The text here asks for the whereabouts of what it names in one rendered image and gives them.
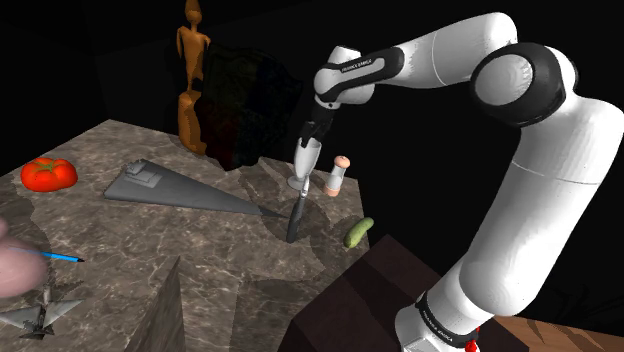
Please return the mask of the orange wooden human figure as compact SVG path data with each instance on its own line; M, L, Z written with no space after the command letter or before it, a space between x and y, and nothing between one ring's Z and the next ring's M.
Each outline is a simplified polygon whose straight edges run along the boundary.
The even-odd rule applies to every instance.
M190 26L181 26L176 32L176 48L185 62L187 77L187 88L178 97L178 134L183 146L203 155L207 145L201 140L201 127L194 106L202 96L203 56L211 39L198 31L203 18L199 0L185 0L185 16Z

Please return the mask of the dark grey pen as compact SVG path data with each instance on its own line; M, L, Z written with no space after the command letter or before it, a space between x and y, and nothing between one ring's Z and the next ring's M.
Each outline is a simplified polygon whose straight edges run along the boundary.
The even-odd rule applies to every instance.
M292 208L286 235L287 243L294 243L297 239L297 232L304 213L305 200L308 195L309 184L309 176L306 175L299 192L299 197Z

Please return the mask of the blue pen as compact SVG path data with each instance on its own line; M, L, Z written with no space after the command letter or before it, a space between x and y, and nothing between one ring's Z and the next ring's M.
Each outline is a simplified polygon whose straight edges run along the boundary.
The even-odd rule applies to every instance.
M9 247L9 248L12 250L38 254L38 255L51 258L51 259L65 260L65 261L70 261L70 262L86 262L84 259L75 257L75 256L69 256L69 255L63 255L63 254L45 252L45 251L39 251L39 250L31 250L31 249L25 249L25 248L19 248L19 247Z

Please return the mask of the dark multicoloured blocky object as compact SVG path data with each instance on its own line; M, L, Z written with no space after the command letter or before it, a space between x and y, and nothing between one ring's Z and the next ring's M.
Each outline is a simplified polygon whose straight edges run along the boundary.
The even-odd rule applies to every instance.
M194 110L205 155L226 170L255 165L287 133L303 90L273 56L251 48L212 44Z

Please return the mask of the dark maroon robot stand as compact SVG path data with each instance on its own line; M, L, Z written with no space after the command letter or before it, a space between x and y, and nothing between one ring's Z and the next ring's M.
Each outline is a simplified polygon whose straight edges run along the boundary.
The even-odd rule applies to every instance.
M399 352L396 313L438 280L387 235L291 320L277 352Z

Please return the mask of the red tomato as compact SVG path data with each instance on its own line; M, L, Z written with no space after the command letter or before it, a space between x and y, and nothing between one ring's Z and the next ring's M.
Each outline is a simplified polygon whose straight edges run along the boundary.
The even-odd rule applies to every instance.
M23 186L34 192L53 192L72 187L78 181L75 167L65 159L39 157L20 172Z

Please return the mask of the white stemmed glass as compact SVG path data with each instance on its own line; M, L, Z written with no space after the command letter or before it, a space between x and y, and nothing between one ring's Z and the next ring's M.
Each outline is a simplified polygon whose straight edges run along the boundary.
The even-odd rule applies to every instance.
M298 140L294 155L294 172L287 180L291 188L295 190L302 188L305 177L315 168L321 147L322 144L314 137L308 140L305 147L302 146L302 139Z

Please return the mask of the grey triangular spaceship model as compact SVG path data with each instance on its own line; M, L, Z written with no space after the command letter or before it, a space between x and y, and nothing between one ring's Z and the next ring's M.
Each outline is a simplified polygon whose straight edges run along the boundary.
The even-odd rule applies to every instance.
M103 196L110 200L280 217L278 213L145 159L124 166Z

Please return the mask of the green cucumber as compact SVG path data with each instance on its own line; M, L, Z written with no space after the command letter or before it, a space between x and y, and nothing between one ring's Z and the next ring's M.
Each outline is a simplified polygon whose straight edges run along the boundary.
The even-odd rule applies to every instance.
M373 225L374 220L372 218L362 218L347 231L343 238L343 245L348 249L356 247Z

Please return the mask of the white shaker with pink top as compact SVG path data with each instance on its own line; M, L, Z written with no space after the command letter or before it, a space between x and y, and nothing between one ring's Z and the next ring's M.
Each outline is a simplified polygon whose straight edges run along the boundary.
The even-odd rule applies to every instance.
M346 156L336 156L334 158L333 169L325 182L323 192L330 197L336 197L341 189L344 174L350 166L350 160Z

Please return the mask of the grey spiky winged model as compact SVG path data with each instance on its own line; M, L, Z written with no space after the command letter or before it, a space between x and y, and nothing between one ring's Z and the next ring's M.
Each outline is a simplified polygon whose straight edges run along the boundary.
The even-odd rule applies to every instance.
M43 340L46 335L54 335L53 323L83 302L83 299L54 301L48 279L42 286L42 300L38 305L0 312L0 321L26 331L23 339Z

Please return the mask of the pale pink rounded object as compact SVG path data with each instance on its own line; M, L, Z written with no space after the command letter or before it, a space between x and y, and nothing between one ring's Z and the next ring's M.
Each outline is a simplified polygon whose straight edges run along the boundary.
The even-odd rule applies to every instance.
M0 217L0 298L20 296L46 279L46 259L27 242L8 234Z

